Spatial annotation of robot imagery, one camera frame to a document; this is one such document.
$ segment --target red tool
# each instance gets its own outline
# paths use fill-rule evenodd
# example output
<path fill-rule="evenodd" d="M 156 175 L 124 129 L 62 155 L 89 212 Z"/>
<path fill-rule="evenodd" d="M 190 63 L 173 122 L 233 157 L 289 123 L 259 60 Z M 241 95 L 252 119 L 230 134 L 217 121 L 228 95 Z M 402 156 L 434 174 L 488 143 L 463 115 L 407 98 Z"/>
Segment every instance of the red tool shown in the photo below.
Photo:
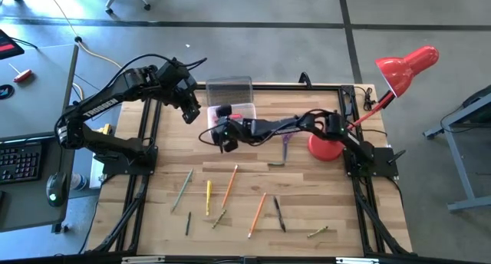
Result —
<path fill-rule="evenodd" d="M 24 81 L 25 79 L 29 78 L 29 76 L 31 76 L 31 74 L 32 74 L 31 69 L 28 69 L 28 70 L 23 71 L 23 72 L 19 72 L 17 70 L 17 68 L 14 68 L 14 70 L 15 70 L 15 72 L 18 73 L 18 75 L 15 76 L 15 78 L 14 78 L 14 83 L 20 83 L 20 82 Z"/>

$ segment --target concrete floor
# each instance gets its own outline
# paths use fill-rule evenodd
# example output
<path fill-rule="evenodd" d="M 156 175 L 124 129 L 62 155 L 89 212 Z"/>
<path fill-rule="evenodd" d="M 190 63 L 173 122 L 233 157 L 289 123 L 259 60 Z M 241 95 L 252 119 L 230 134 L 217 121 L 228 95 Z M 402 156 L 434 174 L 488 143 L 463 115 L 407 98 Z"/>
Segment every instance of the concrete floor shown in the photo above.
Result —
<path fill-rule="evenodd" d="M 116 0 L 113 17 L 104 12 L 105 0 L 57 1 L 69 18 L 82 19 L 75 30 L 90 49 L 120 63 L 155 52 L 183 61 L 208 57 L 193 71 L 199 81 L 249 75 L 254 81 L 295 82 L 300 72 L 307 71 L 317 83 L 354 83 L 345 31 L 337 26 L 343 23 L 339 0 L 149 0 L 149 12 L 138 0 Z M 491 25 L 488 0 L 347 2 L 351 23 L 355 24 Z M 42 20 L 22 22 L 17 18 Z M 11 36 L 39 46 L 72 43 L 70 28 L 51 18 L 62 18 L 52 0 L 25 0 L 24 4 L 3 0 L 0 5 L 0 28 Z M 115 26 L 108 21 L 130 23 Z M 160 27 L 138 27 L 139 21 L 187 21 L 192 27 L 171 27 L 175 25 L 166 22 Z M 195 27 L 196 22 L 209 24 Z M 245 24 L 240 27 L 223 22 Z M 269 22 L 281 24 L 264 24 Z M 491 208 L 448 213 L 447 203 L 465 198 L 462 185 L 444 137 L 428 141 L 421 135 L 489 84 L 490 29 L 353 31 L 362 81 L 375 84 L 379 94 L 387 87 L 374 66 L 375 58 L 401 56 L 425 44 L 440 50 L 439 62 L 419 75 L 410 90 L 383 112 L 388 140 L 394 148 L 407 150 L 398 160 L 400 187 L 414 252 L 422 256 L 480 262 L 491 259 Z M 136 65 L 156 61 L 147 59 Z M 77 74 L 96 87 L 104 86 L 116 70 L 82 51 L 79 54 Z M 95 92 L 83 81 L 75 81 L 87 94 Z M 115 111 L 98 123 L 116 119 Z M 83 165 L 88 161 L 90 156 L 79 161 L 75 169 L 86 169 Z M 477 182 L 489 182 L 490 177 L 479 176 L 483 180 Z M 488 189 L 489 185 L 479 190 L 485 193 Z M 67 235 L 51 235 L 48 227 L 1 233 L 0 243 L 4 245 L 0 246 L 0 259 L 76 253 L 87 234 L 95 201 L 94 197 L 70 201 L 67 222 L 74 230 Z M 24 249 L 17 249 L 18 244 Z"/>

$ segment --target wooden table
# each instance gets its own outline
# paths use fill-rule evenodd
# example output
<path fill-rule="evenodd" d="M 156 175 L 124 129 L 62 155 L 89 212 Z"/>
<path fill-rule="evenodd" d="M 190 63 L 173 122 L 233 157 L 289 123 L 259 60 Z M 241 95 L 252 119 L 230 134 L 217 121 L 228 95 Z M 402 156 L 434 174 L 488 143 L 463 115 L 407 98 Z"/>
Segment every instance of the wooden table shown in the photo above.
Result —
<path fill-rule="evenodd" d="M 370 84 L 360 85 L 363 88 Z M 363 91 L 356 88 L 360 115 Z M 285 167 L 269 167 L 268 162 L 282 158 L 281 137 L 273 137 L 260 147 L 239 144 L 232 153 L 221 154 L 218 147 L 202 144 L 198 134 L 207 128 L 206 92 L 197 91 L 203 106 L 201 115 L 191 124 L 183 122 L 180 110 L 163 107 L 156 143 L 159 158 L 150 184 L 141 227 L 139 255 L 215 255 L 215 256 L 361 256 L 361 240 L 351 180 L 344 175 L 342 159 L 316 160 L 307 149 L 310 134 L 296 134 L 288 146 Z M 330 91 L 255 91 L 257 117 L 277 120 L 303 114 L 312 108 L 339 110 L 338 95 Z M 124 103 L 117 136 L 136 137 L 143 103 Z M 150 111 L 147 133 L 153 121 Z M 384 130 L 380 114 L 366 120 L 364 129 Z M 364 138 L 376 147 L 387 144 L 386 137 L 364 132 Z M 220 224 L 212 224 L 221 213 L 233 168 L 239 165 L 227 213 Z M 194 174 L 179 205 L 170 209 L 186 175 Z M 116 176 L 105 184 L 97 206 L 88 249 L 101 243 L 122 213 L 128 176 Z M 211 214 L 206 216 L 206 181 L 213 182 Z M 395 186 L 384 178 L 374 178 L 374 190 L 381 220 L 397 241 L 411 250 L 409 235 Z M 268 193 L 260 219 L 251 239 L 247 239 L 261 196 Z M 280 230 L 272 196 L 278 197 L 287 232 Z M 185 236 L 188 212 L 192 212 L 189 235 Z M 307 239 L 307 234 L 329 226 L 326 233 Z M 371 223 L 367 223 L 375 248 Z M 133 232 L 129 222 L 126 243 Z"/>

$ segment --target gray desk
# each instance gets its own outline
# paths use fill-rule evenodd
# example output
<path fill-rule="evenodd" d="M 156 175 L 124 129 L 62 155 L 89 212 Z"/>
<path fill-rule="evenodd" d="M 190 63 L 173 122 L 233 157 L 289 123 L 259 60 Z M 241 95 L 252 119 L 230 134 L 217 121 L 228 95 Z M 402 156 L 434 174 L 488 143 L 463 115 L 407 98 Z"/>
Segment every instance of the gray desk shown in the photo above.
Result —
<path fill-rule="evenodd" d="M 0 141 L 53 134 L 54 123 L 68 105 L 77 54 L 77 46 L 63 45 L 26 50 L 0 61 L 0 84 L 15 87 L 12 97 L 0 101 Z M 32 69 L 35 77 L 26 83 L 12 83 L 15 72 L 9 63 L 20 71 Z M 6 192 L 0 206 L 0 232 L 64 220 L 67 203 L 51 207 L 46 199 L 46 182 L 58 170 L 60 156 L 61 169 L 71 178 L 74 151 L 64 150 L 60 155 L 60 150 L 54 138 L 44 142 L 40 180 L 0 185 Z"/>

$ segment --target red desk lamp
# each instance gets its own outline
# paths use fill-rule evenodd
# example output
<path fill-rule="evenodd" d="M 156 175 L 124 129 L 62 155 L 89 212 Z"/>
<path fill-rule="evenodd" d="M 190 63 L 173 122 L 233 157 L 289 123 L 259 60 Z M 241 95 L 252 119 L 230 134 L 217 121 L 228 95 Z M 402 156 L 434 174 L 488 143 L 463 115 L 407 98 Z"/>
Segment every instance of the red desk lamp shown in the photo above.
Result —
<path fill-rule="evenodd" d="M 353 125 L 349 125 L 348 129 L 351 130 L 353 126 L 361 124 L 380 109 L 385 108 L 395 97 L 402 96 L 411 85 L 414 76 L 434 65 L 438 61 L 438 56 L 435 47 L 425 45 L 404 58 L 389 57 L 375 60 L 390 91 L 381 98 L 373 110 L 356 120 Z M 319 160 L 335 160 L 341 155 L 343 148 L 344 145 L 338 141 L 326 141 L 314 135 L 308 139 L 308 150 Z"/>

